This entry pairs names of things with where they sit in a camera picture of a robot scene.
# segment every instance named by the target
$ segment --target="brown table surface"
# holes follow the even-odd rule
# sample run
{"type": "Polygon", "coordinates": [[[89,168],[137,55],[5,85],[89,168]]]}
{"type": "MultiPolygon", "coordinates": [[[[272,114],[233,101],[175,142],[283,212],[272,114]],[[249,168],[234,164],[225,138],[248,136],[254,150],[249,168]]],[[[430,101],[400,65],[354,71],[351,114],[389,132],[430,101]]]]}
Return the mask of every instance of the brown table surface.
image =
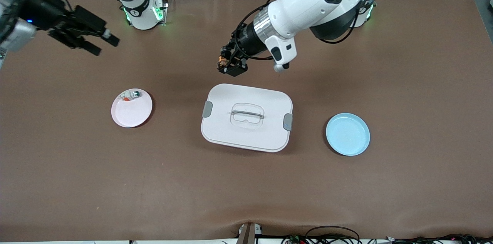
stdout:
{"type": "Polygon", "coordinates": [[[493,234],[493,45],[473,0],[379,0],[347,41],[296,37],[288,72],[249,61],[233,78],[218,51],[265,0],[173,0],[168,25],[138,31],[115,0],[71,0],[121,38],[99,57],[43,32],[0,72],[0,241],[210,239],[241,223],[266,234],[316,225],[362,237],[493,234]],[[209,90],[234,83],[294,103],[288,146],[207,142],[209,90]],[[113,99],[143,88],[155,112],[118,127],[113,99]],[[324,140],[351,112],[371,131],[356,157],[324,140]]]}

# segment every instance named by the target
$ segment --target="small object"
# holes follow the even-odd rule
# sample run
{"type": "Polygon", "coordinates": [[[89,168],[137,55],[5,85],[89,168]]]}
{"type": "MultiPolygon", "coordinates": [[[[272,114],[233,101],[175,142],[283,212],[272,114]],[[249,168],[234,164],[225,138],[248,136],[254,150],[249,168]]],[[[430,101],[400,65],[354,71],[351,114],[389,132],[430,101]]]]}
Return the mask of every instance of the small object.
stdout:
{"type": "Polygon", "coordinates": [[[125,91],[120,94],[120,99],[129,102],[131,100],[134,100],[136,98],[140,98],[141,93],[139,91],[125,91]]]}
{"type": "Polygon", "coordinates": [[[219,57],[219,62],[217,63],[217,66],[219,68],[222,68],[228,64],[228,60],[222,56],[219,57]]]}
{"type": "Polygon", "coordinates": [[[325,130],[327,141],[338,153],[359,155],[370,144],[370,130],[366,123],[354,114],[337,114],[331,118],[325,130]]]}
{"type": "Polygon", "coordinates": [[[212,143],[264,152],[287,146],[293,103],[279,91],[219,84],[202,113],[202,135],[212,143]]]}
{"type": "Polygon", "coordinates": [[[145,122],[152,110],[153,99],[149,93],[133,88],[122,92],[115,98],[111,105],[111,116],[119,126],[134,128],[145,122]]]}

